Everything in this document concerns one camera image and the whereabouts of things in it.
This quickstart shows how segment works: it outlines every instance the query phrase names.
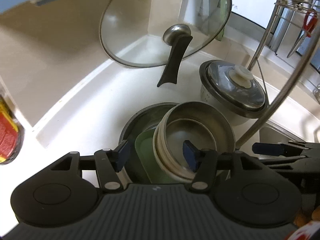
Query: white countertop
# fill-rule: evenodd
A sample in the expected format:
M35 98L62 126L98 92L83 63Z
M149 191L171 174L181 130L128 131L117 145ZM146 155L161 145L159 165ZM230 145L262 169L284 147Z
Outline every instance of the white countertop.
M78 93L66 100L58 112L38 133L27 130L21 152L8 165L0 166L1 216L0 236L17 223L10 206L14 188L69 151L92 155L102 148L115 148L126 122L136 112L159 102L185 102L200 100L198 68L204 61L213 59L200 52L181 64L177 85L156 84L163 67L127 68L109 62ZM268 85L269 98L274 99L278 90ZM286 99L271 120L298 137L315 141L320 121L291 98ZM254 122L250 120L234 128L238 139ZM242 150L251 152L253 137ZM88 175L95 181L95 174Z

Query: white lid knob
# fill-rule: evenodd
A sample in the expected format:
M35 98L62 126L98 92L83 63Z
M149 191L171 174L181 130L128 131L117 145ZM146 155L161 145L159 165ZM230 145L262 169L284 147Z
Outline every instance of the white lid knob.
M246 67L240 65L235 65L234 69L231 69L229 71L229 76L234 82L245 88L250 88L250 80L254 79L251 71L247 70Z

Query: metal lid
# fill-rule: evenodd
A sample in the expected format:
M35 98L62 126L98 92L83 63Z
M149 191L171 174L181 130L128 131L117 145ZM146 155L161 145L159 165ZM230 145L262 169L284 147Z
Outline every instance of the metal lid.
M249 111L263 108L265 92L245 67L215 60L208 66L206 75L217 93L234 105Z
M193 37L184 53L187 57L220 33L231 5L231 0L110 0L100 21L101 44L124 65L165 65L171 34Z

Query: red scissors handle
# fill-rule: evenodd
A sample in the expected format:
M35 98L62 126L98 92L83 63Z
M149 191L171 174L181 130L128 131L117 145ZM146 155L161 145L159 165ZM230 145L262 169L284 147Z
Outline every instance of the red scissors handle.
M313 13L313 15L310 21L308 22L308 18L311 13ZM316 27L317 22L318 22L317 12L314 9L308 10L303 21L303 29L307 32L307 37L309 38L311 37L310 34L312 33L313 29Z

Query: metal pole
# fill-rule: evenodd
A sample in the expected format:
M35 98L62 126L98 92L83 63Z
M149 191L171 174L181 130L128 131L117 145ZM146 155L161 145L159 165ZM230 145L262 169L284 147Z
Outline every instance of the metal pole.
M286 84L283 86L282 90L279 92L272 104L266 109L263 115L236 142L236 149L240 149L240 147L261 128L261 126L274 114L274 112L290 94L293 87L296 85L300 76L302 75L303 71L309 65L310 60L316 52L316 49L318 48L319 44L320 22L318 22L315 31L312 33L312 37L308 45L308 48L305 54L301 57L301 60L296 69L293 71L291 77L288 79Z
M268 26L267 26L267 28L261 38L259 46L258 46L255 54L253 55L252 60L249 63L248 70L250 70L250 71L253 69L254 65L256 64L257 59L259 58L259 56L263 50L264 44L266 44L266 40L270 34L271 28L273 26L273 23L276 20L276 16L278 15L279 10L280 10L280 6L279 6L279 2L277 1L275 4L275 7L273 8L273 12L272 12L271 18L269 20Z

